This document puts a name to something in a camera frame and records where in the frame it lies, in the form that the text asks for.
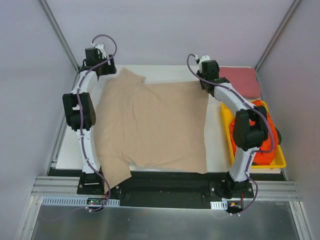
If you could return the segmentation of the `beige t shirt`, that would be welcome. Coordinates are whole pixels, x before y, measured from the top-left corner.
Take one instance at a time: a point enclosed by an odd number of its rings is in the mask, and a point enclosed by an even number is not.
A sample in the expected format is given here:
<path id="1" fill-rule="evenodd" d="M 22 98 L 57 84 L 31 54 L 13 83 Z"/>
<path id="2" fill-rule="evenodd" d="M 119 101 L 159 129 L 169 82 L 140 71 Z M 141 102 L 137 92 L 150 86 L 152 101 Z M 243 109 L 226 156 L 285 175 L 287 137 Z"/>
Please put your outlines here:
<path id="1" fill-rule="evenodd" d="M 129 179 L 132 166 L 205 174 L 208 101 L 197 81 L 147 84 L 122 69 L 106 83 L 95 110 L 104 188 Z"/>

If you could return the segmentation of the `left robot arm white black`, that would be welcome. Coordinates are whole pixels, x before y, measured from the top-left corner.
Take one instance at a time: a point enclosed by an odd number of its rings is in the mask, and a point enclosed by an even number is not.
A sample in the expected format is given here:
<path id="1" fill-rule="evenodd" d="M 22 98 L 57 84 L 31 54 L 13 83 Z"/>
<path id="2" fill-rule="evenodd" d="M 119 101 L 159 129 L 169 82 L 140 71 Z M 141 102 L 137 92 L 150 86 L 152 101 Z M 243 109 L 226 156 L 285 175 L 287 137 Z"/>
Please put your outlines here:
<path id="1" fill-rule="evenodd" d="M 94 174 L 101 168 L 94 147 L 96 111 L 90 91 L 101 76 L 116 73 L 113 56 L 106 54 L 103 44 L 86 48 L 79 80 L 70 93 L 62 96 L 66 123 L 76 134 L 81 150 L 82 172 L 85 174 Z"/>

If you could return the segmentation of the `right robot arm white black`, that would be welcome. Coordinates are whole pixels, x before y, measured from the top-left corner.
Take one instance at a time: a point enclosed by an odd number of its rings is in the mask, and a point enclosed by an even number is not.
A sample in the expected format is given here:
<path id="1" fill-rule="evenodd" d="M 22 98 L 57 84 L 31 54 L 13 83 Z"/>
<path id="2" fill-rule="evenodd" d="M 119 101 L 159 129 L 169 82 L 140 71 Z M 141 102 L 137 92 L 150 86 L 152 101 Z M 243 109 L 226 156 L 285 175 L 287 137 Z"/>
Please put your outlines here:
<path id="1" fill-rule="evenodd" d="M 268 139 L 271 128 L 267 110 L 263 105 L 256 106 L 242 97 L 227 78 L 219 77 L 217 61 L 208 55 L 196 57 L 195 61 L 199 67 L 196 75 L 201 88 L 226 105 L 234 116 L 232 136 L 236 152 L 228 172 L 232 181 L 225 184 L 226 194 L 234 198 L 242 193 L 241 183 L 247 181 L 254 156 Z"/>

